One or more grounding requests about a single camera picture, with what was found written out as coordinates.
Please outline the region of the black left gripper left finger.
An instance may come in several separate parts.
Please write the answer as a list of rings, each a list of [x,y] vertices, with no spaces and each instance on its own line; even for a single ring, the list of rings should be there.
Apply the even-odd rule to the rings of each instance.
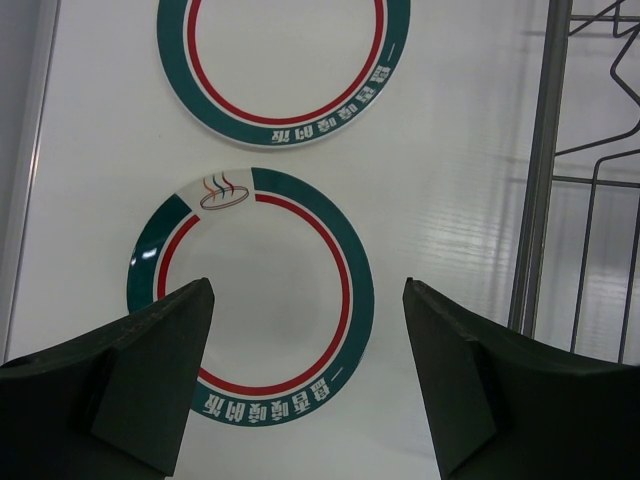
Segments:
[[[206,278],[1,367],[4,479],[174,474],[209,333]]]

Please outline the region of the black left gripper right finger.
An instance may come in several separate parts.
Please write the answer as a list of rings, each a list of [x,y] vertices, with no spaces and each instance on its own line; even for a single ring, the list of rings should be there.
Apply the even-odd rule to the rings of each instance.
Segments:
[[[635,479],[639,370],[540,343],[408,279],[403,306],[444,479]]]

